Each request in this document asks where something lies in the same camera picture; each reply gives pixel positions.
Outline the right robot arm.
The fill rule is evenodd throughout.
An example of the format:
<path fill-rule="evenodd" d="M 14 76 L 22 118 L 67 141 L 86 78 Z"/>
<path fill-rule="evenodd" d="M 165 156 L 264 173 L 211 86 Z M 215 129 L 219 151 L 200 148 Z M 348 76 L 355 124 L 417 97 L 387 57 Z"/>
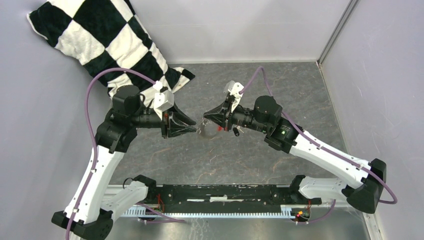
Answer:
<path fill-rule="evenodd" d="M 249 109 L 228 95 L 223 103 L 205 112 L 203 117 L 225 131 L 243 127 L 262 132 L 271 148 L 308 160 L 334 174 L 334 178 L 297 176 L 288 191 L 289 199 L 295 204 L 302 204 L 307 199 L 333 199 L 346 201 L 361 212 L 373 214 L 383 202 L 381 195 L 387 176 L 384 161 L 360 159 L 320 141 L 289 121 L 272 96 L 258 97 L 254 107 Z"/>

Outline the keyring loop with red tag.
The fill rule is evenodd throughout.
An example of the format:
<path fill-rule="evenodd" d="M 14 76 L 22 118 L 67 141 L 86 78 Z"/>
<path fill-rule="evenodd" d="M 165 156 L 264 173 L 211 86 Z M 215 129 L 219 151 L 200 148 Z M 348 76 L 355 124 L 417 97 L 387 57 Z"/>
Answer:
<path fill-rule="evenodd" d="M 208 119 L 203 119 L 197 128 L 197 133 L 200 137 L 211 140 L 221 133 L 221 129 L 216 123 Z"/>

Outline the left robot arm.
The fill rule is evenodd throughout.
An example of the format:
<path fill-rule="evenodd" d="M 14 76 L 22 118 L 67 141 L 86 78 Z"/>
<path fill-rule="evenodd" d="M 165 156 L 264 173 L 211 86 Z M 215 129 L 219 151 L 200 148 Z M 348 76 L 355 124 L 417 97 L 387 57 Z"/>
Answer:
<path fill-rule="evenodd" d="M 140 201 L 151 204 L 156 200 L 154 184 L 138 180 L 104 200 L 111 177 L 138 129 L 160 129 L 165 139 L 196 131 L 196 122 L 176 106 L 167 87 L 161 86 L 153 96 L 150 105 L 145 105 L 136 86 L 118 88 L 104 121 L 90 132 L 93 148 L 83 178 L 69 205 L 51 219 L 65 229 L 66 239 L 104 240 L 128 209 Z"/>

